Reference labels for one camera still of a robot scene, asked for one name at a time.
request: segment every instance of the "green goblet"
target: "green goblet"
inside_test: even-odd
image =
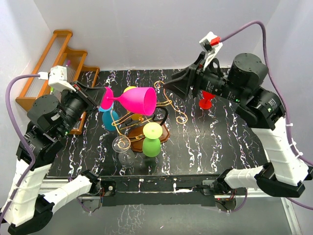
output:
[[[145,139],[142,143],[142,152],[147,157],[156,157],[161,151],[160,136],[162,135],[162,127],[156,122],[149,122],[143,127]]]

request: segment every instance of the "wooden dish rack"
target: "wooden dish rack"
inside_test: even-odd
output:
[[[85,50],[74,50],[68,47],[68,42],[73,33],[70,30],[55,30],[52,38],[37,62],[33,74],[40,71],[49,72],[53,66],[67,66],[67,81],[69,83],[77,81],[82,71],[94,72],[94,78],[91,87],[94,87],[100,71],[99,67],[89,67],[84,65],[87,57]],[[35,100],[45,94],[50,93],[50,87],[47,80],[39,80],[31,77],[26,82],[22,92],[15,99],[16,102],[26,111],[29,111]],[[60,93],[54,91],[53,94],[60,98]],[[86,113],[84,113],[70,134],[80,135],[84,126]]]

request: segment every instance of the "marble pattern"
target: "marble pattern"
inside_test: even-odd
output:
[[[168,81],[178,70],[123,70],[101,71],[96,86],[108,86],[114,96],[120,96],[127,86],[153,86],[154,82]],[[80,81],[91,85],[94,74],[82,74]],[[165,101],[163,89],[156,89],[159,102]],[[251,168],[266,163],[262,145],[246,123],[236,115],[236,105],[215,97],[210,110],[199,107],[201,94],[193,99],[181,100],[166,92],[174,106],[188,116],[185,124],[178,124],[180,114],[171,106],[165,123],[170,139],[162,144],[156,158],[136,153],[134,167],[125,169],[112,150],[117,132],[104,129],[102,114],[90,114],[81,135],[68,136],[64,148],[58,153],[48,177],[77,176],[86,169],[99,175],[151,175],[151,174],[220,174],[229,167]],[[118,103],[115,111],[121,116],[126,110]]]

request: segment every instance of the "wooden base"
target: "wooden base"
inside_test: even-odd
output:
[[[135,137],[135,136],[142,135],[143,134],[142,130],[143,130],[144,126],[145,125],[139,126],[139,127],[135,128],[135,129],[131,130],[129,135],[128,135],[128,137]],[[160,136],[159,139],[160,139],[161,143],[164,143],[164,142],[167,142],[167,140],[169,139],[171,134],[170,134],[169,130],[166,128],[165,125],[162,125],[162,129],[163,129],[163,133],[162,133],[162,135]],[[142,152],[142,143],[143,143],[144,139],[145,138],[143,138],[143,139],[141,139],[139,141],[132,142],[131,147],[132,147],[132,150],[134,152],[139,152],[139,153]]]

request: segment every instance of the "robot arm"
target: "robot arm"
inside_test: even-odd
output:
[[[290,148],[282,101],[261,87],[268,73],[267,66],[256,55],[242,53],[235,57],[225,76],[214,58],[221,43],[219,38],[212,39],[213,36],[209,33],[200,41],[205,52],[192,65],[173,74],[172,80],[163,87],[182,99],[187,98],[192,87],[193,97],[204,90],[237,103],[236,113],[259,137],[270,161],[251,169],[228,169],[219,176],[215,188],[223,193],[232,188],[260,188],[271,196],[299,197],[305,189],[302,182],[312,179],[313,168]]]
[[[31,163],[30,155],[20,142],[16,173],[8,198],[15,189],[17,193],[1,209],[2,222],[10,224],[8,231],[14,235],[29,234],[42,229],[60,207],[79,195],[97,193],[100,187],[98,177],[87,170],[64,187],[38,195],[45,175],[63,146],[60,140],[67,136],[83,112],[98,109],[105,92],[105,88],[88,88],[79,82],[69,84],[66,77],[65,80],[62,77],[57,79],[56,76],[66,74],[64,67],[54,67],[50,74],[52,81],[49,84],[61,92],[61,100],[50,94],[43,95],[27,113],[31,121],[24,138],[36,161],[17,187],[22,174]]]

